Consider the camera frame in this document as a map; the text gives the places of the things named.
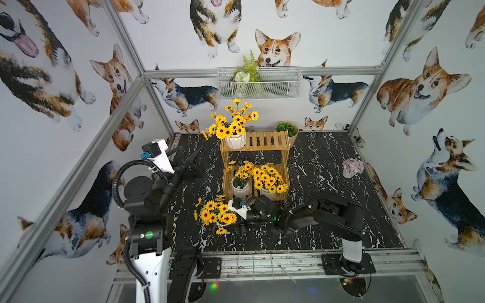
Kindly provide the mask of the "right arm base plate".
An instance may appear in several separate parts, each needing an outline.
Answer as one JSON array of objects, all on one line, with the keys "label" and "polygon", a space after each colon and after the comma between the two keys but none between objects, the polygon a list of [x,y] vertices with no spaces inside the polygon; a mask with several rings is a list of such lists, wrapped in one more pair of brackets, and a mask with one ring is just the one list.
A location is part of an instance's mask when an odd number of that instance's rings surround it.
[{"label": "right arm base plate", "polygon": [[322,255],[322,265],[327,275],[354,277],[364,274],[375,274],[376,269],[368,253],[362,254],[360,263],[346,260],[342,254]]}]

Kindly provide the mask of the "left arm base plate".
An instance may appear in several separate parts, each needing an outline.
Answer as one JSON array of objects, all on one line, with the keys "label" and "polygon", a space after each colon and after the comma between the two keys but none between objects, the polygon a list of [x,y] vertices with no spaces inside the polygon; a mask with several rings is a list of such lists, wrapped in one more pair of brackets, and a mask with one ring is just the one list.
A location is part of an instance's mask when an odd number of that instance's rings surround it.
[{"label": "left arm base plate", "polygon": [[222,271],[222,258],[198,257],[192,277],[196,279],[219,279]]}]

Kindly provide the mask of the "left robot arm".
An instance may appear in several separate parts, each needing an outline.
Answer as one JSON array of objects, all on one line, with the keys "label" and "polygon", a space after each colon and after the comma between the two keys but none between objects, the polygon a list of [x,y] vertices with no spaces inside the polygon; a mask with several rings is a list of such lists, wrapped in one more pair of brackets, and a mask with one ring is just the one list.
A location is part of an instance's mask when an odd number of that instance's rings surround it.
[{"label": "left robot arm", "polygon": [[140,159],[122,165],[112,182],[112,197],[132,220],[123,259],[136,280],[137,302],[188,302],[191,280],[204,273],[200,252],[183,253],[170,262],[174,218],[169,207],[182,181],[203,177],[205,148],[201,147],[173,167],[169,157],[182,150],[144,146]]}]

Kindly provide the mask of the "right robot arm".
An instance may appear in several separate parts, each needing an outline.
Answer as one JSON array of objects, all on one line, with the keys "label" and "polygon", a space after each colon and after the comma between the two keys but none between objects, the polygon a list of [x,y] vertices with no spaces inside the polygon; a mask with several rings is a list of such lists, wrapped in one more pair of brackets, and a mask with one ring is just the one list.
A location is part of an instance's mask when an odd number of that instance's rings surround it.
[{"label": "right robot arm", "polygon": [[254,196],[236,203],[238,231],[264,226],[270,232],[286,237],[299,229],[319,225],[342,240],[342,257],[347,262],[361,263],[364,211],[359,203],[332,193],[311,203],[288,208],[267,196]]}]

